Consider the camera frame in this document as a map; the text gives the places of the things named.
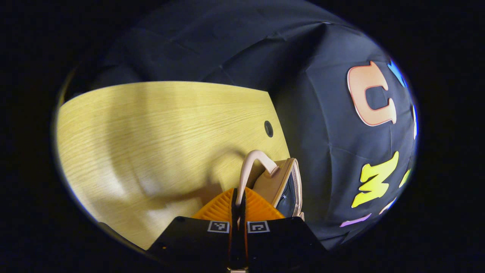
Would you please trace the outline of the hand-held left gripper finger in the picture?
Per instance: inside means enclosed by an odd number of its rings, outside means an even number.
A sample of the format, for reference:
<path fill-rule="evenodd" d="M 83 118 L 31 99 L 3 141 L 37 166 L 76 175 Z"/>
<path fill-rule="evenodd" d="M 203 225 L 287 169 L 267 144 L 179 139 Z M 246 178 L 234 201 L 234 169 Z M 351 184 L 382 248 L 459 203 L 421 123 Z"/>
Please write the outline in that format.
<path fill-rule="evenodd" d="M 147 253 L 175 271 L 227 271 L 233 237 L 233 196 L 227 190 L 192 217 L 176 216 Z"/>
<path fill-rule="evenodd" d="M 260 194 L 244 189 L 240 220 L 248 271 L 317 271 L 327 250 L 301 217 L 285 217 Z"/>

